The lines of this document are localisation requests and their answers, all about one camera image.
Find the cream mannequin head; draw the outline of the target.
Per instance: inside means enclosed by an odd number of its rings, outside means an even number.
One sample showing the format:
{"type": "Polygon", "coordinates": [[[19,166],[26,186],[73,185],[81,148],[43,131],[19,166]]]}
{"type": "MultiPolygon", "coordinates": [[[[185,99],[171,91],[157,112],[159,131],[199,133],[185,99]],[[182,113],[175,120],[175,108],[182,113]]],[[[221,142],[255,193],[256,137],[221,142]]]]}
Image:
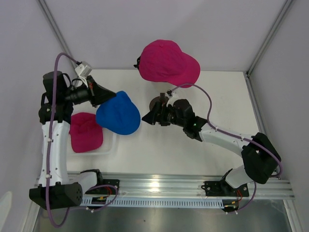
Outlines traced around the cream mannequin head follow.
{"type": "Polygon", "coordinates": [[[152,85],[158,93],[164,93],[176,87],[175,85],[167,82],[152,82],[152,85]]]}

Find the pink cap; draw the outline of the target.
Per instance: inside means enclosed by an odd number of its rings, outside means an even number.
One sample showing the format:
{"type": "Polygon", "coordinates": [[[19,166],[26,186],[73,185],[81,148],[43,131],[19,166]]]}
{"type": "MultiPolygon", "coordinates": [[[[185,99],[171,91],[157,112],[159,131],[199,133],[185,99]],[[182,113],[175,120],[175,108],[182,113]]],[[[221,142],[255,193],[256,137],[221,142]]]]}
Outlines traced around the pink cap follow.
{"type": "Polygon", "coordinates": [[[103,144],[103,129],[96,122],[96,115],[80,112],[71,116],[71,147],[75,153],[85,153],[103,144]]]}
{"type": "Polygon", "coordinates": [[[195,84],[201,72],[199,62],[171,40],[155,40],[148,44],[133,67],[144,80],[182,88],[195,84]]]}

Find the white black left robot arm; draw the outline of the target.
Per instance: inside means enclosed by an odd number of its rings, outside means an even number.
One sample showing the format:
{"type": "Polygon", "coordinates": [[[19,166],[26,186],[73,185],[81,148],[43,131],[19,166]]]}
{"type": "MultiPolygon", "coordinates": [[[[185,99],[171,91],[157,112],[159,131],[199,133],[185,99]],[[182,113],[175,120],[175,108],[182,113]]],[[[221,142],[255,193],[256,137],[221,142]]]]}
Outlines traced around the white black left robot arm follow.
{"type": "Polygon", "coordinates": [[[84,194],[108,194],[98,169],[82,171],[73,181],[67,171],[67,141],[74,105],[90,102],[94,107],[116,93],[97,84],[91,75],[78,87],[68,86],[66,73],[43,76],[45,92],[39,109],[42,124],[42,169],[38,185],[29,190],[29,198],[47,210],[80,206],[84,194]]]}

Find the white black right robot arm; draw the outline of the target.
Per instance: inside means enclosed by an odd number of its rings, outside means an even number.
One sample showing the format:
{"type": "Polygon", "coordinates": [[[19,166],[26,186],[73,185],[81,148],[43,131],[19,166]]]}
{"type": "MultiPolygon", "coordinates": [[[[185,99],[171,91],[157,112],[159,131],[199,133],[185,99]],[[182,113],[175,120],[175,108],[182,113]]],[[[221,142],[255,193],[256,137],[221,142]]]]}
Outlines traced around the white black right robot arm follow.
{"type": "Polygon", "coordinates": [[[243,160],[243,165],[227,171],[216,187],[203,185],[208,196],[231,196],[240,187],[250,183],[265,184],[281,162],[276,149],[263,133],[250,139],[220,128],[212,127],[207,119],[196,116],[188,100],[176,100],[172,104],[157,101],[142,117],[150,125],[177,125],[191,139],[225,148],[243,160]]]}

